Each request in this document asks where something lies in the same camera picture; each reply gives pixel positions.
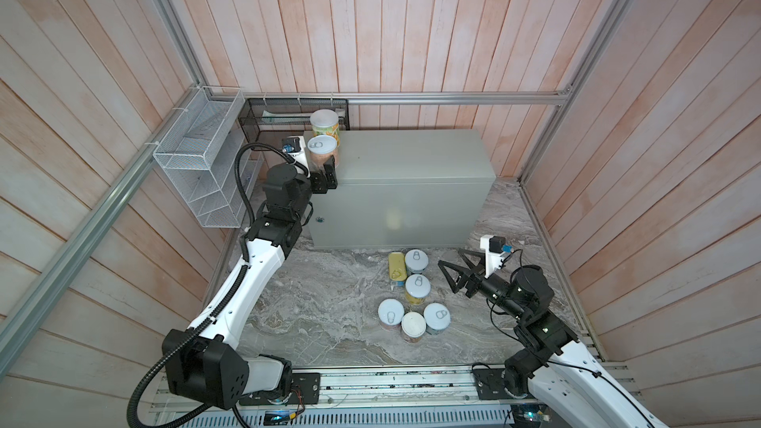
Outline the gold flat sardine tin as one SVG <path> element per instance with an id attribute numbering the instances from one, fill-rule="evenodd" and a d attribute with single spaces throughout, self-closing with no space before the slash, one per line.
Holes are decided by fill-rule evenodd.
<path id="1" fill-rule="evenodd" d="M 398 287 L 403 287 L 407 279 L 405 255 L 392 252 L 388 255 L 388 277 Z"/>

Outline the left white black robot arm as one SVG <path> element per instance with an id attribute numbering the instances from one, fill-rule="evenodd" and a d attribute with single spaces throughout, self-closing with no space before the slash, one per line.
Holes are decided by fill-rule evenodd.
<path id="1" fill-rule="evenodd" d="M 242 257 L 210 305 L 184 331 L 168 332 L 162 358 L 138 382 L 127 405 L 132 427 L 141 426 L 138 406 L 151 382 L 166 374 L 172 394 L 198 402 L 198 408 L 174 420 L 180 426 L 212 407 L 235 408 L 247 394 L 286 396 L 291 364 L 275 356 L 245 360 L 237 351 L 243 328 L 264 288 L 283 265 L 311 218 L 311 197 L 337 188 L 335 160 L 303 174 L 295 164 L 268 172 L 266 200 L 242 238 Z"/>

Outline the teal label can back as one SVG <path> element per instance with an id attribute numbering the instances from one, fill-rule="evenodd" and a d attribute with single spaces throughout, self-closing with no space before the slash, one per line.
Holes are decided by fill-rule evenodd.
<path id="1" fill-rule="evenodd" d="M 429 258 L 424 251 L 413 249 L 404 255 L 404 263 L 409 275 L 419 275 L 427 269 Z"/>

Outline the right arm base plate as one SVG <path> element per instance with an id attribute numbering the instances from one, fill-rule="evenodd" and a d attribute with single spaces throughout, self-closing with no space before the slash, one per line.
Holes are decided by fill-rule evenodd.
<path id="1" fill-rule="evenodd" d="M 488 369 L 484 366 L 477 366 L 471 369 L 471 374 L 474 378 L 479 400 L 520 400 L 527 398 L 527 394 L 516 396 L 507 390 L 505 380 L 503 379 L 503 370 L 501 369 Z"/>

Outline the pink label can front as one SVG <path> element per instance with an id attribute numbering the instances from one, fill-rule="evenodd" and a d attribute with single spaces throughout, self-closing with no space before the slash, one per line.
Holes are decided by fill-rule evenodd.
<path id="1" fill-rule="evenodd" d="M 403 304 L 394 298 L 384 299 L 378 307 L 378 317 L 384 329 L 394 330 L 400 327 L 405 315 Z"/>

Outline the yellow label can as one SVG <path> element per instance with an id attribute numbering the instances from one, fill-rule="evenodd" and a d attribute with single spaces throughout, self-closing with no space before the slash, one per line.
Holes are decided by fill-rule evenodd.
<path id="1" fill-rule="evenodd" d="M 340 143 L 340 118 L 332 109 L 319 109 L 309 116 L 312 133 L 314 136 L 330 136 Z"/>

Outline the yellow can centre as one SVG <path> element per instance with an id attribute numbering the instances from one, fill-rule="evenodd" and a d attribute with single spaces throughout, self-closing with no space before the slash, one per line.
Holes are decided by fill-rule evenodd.
<path id="1" fill-rule="evenodd" d="M 405 281 L 405 298 L 412 305 L 420 305 L 430 295 L 431 283 L 425 275 L 411 275 Z"/>

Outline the black mesh basket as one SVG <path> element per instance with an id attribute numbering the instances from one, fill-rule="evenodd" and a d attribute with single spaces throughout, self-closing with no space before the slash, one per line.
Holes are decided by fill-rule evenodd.
<path id="1" fill-rule="evenodd" d="M 283 138 L 311 131 L 310 116 L 320 109 L 338 114 L 339 130 L 351 130 L 348 101 L 317 98 L 247 98 L 238 116 L 238 124 L 247 142 L 278 145 Z"/>

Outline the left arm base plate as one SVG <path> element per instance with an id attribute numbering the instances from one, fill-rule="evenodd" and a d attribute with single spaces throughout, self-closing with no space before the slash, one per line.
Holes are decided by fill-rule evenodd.
<path id="1" fill-rule="evenodd" d="M 320 383 L 319 372 L 295 373 L 291 377 L 291 388 L 282 396 L 253 392 L 243 396 L 239 404 L 274 408 L 296 408 L 299 404 L 314 405 L 319 402 Z"/>

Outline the orange label can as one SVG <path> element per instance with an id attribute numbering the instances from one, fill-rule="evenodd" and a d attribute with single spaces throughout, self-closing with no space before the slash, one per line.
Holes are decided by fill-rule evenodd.
<path id="1" fill-rule="evenodd" d="M 317 135 L 306 143 L 309 168 L 313 172 L 323 170 L 325 164 L 338 166 L 338 141 L 329 135 Z"/>

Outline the blue label can front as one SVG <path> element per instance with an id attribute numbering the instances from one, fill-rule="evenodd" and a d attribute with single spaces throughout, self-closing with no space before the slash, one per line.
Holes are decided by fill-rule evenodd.
<path id="1" fill-rule="evenodd" d="M 426 332 L 431 335 L 440 334 L 451 324 L 452 316 L 449 309 L 441 303 L 430 303 L 424 311 Z"/>

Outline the grey metal cabinet box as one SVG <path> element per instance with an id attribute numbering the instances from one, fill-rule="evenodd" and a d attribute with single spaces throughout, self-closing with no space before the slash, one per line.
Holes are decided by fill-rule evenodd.
<path id="1" fill-rule="evenodd" d="M 476 130 L 348 131 L 338 157 L 311 199 L 319 250 L 463 247 L 495 182 Z"/>

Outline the aluminium front rail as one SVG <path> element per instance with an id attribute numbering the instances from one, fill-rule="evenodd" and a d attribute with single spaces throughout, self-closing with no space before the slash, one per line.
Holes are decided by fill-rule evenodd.
<path id="1" fill-rule="evenodd" d="M 638 401 L 644 401 L 642 392 L 624 363 L 602 363 L 608 373 Z M 320 374 L 315 402 L 307 401 L 307 409 L 392 407 L 392 406 L 444 406 L 485 405 L 508 403 L 536 403 L 535 398 L 480 400 L 470 365 L 464 366 L 402 366 L 294 369 L 294 381 L 305 374 Z M 149 423 L 158 423 L 161 416 L 178 416 L 190 411 L 197 402 L 174 396 L 168 391 L 166 376 L 161 376 L 156 388 L 149 388 Z"/>

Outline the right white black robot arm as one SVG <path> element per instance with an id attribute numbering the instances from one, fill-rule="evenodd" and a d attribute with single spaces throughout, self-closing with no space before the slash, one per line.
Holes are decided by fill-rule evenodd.
<path id="1" fill-rule="evenodd" d="M 451 291 L 480 294 L 510 316 L 522 349 L 505 360 L 503 389 L 514 398 L 533 397 L 572 427 L 663 427 L 592 355 L 580 336 L 553 313 L 554 291 L 537 265 L 517 267 L 508 279 L 496 271 L 511 259 L 485 250 L 461 249 L 461 265 L 439 261 Z"/>

